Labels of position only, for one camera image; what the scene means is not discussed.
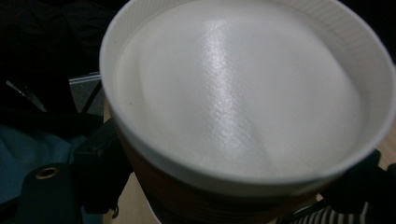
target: wooden surface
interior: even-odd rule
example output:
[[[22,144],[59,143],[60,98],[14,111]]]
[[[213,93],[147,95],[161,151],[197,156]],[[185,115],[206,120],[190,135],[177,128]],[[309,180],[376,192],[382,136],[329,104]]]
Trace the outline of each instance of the wooden surface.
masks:
[[[109,118],[108,106],[105,103],[105,119]],[[386,169],[389,164],[396,162],[396,125],[390,130],[389,135],[378,147],[382,152],[380,166]],[[157,224],[152,215],[143,190],[132,174],[126,184],[119,200],[120,214],[111,220],[110,214],[104,215],[105,224]]]

